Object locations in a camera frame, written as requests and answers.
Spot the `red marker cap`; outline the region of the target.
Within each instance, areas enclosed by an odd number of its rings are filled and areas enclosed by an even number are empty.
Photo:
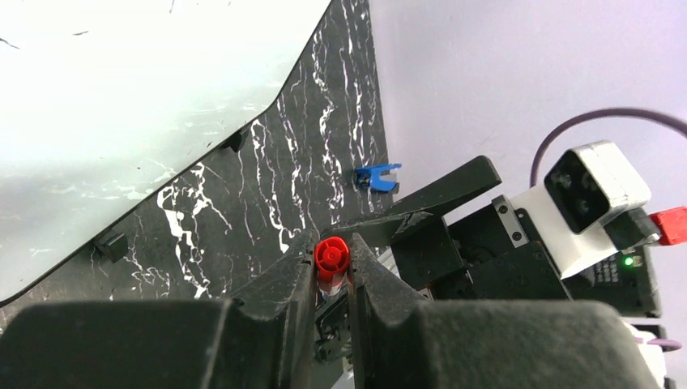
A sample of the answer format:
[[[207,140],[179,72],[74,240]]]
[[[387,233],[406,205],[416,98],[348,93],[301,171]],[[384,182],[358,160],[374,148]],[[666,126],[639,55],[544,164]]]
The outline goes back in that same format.
[[[315,246],[314,262],[319,281],[329,284],[340,282],[351,262],[346,241],[341,237],[323,239]]]

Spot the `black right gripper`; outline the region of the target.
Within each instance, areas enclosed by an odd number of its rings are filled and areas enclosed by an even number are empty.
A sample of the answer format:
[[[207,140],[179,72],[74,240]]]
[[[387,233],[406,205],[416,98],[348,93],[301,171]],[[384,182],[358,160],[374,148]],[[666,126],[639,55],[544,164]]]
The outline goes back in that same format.
[[[400,278],[430,300],[571,300],[544,244],[501,195],[469,216],[442,218],[501,184],[493,162],[477,156],[381,211],[333,224],[322,238],[359,234],[391,246]]]

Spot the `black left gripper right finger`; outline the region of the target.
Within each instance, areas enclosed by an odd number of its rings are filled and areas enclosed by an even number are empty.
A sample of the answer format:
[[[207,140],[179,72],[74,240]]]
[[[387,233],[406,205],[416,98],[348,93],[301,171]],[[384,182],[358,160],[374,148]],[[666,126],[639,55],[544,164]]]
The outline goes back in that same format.
[[[431,301],[348,239],[358,388],[655,388],[635,338],[593,301]]]

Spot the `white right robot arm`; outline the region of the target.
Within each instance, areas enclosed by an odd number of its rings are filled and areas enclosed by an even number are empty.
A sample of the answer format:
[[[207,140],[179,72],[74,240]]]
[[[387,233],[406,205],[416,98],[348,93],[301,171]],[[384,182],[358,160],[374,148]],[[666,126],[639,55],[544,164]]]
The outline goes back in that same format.
[[[686,239],[684,208],[647,214],[623,155],[569,150],[544,181],[445,215],[501,183],[477,156],[316,245],[315,357],[354,360],[359,388],[669,388],[644,351],[659,326],[648,250]]]

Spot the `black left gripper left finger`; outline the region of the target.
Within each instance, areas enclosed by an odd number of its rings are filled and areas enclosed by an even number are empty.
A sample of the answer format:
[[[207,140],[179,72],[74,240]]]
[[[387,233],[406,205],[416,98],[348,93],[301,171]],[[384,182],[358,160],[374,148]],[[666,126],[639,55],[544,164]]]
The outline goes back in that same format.
[[[29,306],[1,337],[4,388],[308,388],[318,234],[232,296]]]

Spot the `white whiteboard marker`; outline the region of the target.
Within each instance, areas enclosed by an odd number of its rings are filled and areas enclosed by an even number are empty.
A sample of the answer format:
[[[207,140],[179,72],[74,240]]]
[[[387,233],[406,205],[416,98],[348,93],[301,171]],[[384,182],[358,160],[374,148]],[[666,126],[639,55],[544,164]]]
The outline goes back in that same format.
[[[336,296],[346,283],[346,277],[341,275],[334,275],[331,279],[318,278],[318,288],[324,297]]]

